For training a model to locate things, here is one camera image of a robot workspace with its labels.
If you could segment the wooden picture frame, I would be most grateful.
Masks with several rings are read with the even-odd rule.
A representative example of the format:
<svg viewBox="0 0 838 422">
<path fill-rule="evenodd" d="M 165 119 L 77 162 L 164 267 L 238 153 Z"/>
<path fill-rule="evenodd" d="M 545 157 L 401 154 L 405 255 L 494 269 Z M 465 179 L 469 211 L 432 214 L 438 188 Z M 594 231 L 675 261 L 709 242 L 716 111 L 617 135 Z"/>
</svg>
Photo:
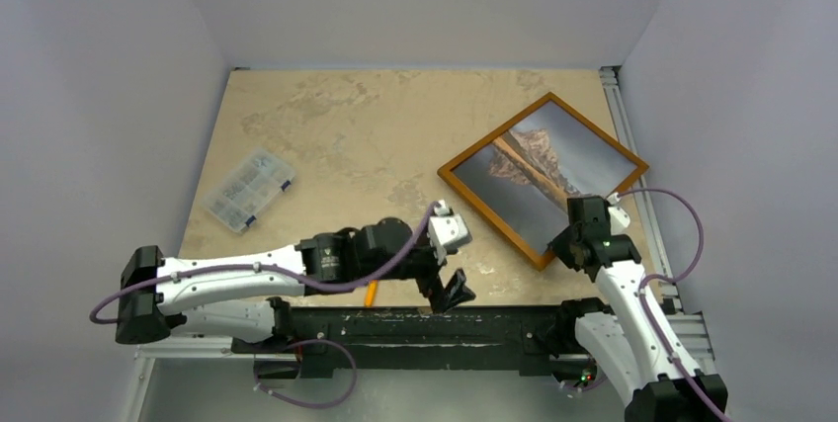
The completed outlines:
<svg viewBox="0 0 838 422">
<path fill-rule="evenodd" d="M 438 170 L 537 270 L 568 225 L 571 198 L 625 192 L 648 164 L 548 92 Z"/>
</svg>

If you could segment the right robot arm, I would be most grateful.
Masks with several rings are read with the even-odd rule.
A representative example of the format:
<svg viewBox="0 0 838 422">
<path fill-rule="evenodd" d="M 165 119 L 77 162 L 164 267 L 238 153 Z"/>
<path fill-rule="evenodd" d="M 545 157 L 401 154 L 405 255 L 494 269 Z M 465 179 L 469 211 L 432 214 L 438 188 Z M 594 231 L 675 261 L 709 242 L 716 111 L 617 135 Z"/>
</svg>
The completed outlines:
<svg viewBox="0 0 838 422">
<path fill-rule="evenodd" d="M 728 391 L 688 352 L 650 289 L 625 230 L 619 195 L 567 200 L 568 225 L 549 245 L 567 268 L 584 273 L 601 298 L 564 301 L 546 335 L 553 351 L 582 349 L 596 366 L 578 390 L 609 381 L 627 421 L 725 421 Z"/>
</svg>

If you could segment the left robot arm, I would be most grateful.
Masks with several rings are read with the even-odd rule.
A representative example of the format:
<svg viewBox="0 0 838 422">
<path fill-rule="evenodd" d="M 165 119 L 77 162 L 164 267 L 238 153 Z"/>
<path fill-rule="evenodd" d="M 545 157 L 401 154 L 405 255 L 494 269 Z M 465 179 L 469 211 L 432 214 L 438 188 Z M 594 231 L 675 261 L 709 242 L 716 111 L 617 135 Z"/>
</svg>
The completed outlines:
<svg viewBox="0 0 838 422">
<path fill-rule="evenodd" d="M 449 214 L 426 217 L 416 230 L 387 217 L 227 258 L 166 258 L 158 246 L 142 246 L 121 274 L 115 340 L 136 345 L 176 333 L 215 333 L 281 352 L 293 342 L 293 323 L 236 301 L 349 294 L 372 281 L 412 280 L 432 311 L 444 313 L 476 298 L 462 269 L 446 283 L 440 277 L 448 256 L 470 240 L 461 216 Z"/>
</svg>

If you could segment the yellow handled screwdriver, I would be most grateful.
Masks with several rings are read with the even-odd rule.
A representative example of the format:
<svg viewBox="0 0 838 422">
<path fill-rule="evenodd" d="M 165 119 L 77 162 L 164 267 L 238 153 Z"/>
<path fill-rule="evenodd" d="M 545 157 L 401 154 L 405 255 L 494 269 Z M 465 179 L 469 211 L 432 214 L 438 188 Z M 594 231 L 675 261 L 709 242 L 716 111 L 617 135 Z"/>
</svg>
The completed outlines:
<svg viewBox="0 0 838 422">
<path fill-rule="evenodd" d="M 378 281 L 372 281 L 368 284 L 364 299 L 364 307 L 372 307 L 375 304 L 377 287 Z"/>
</svg>

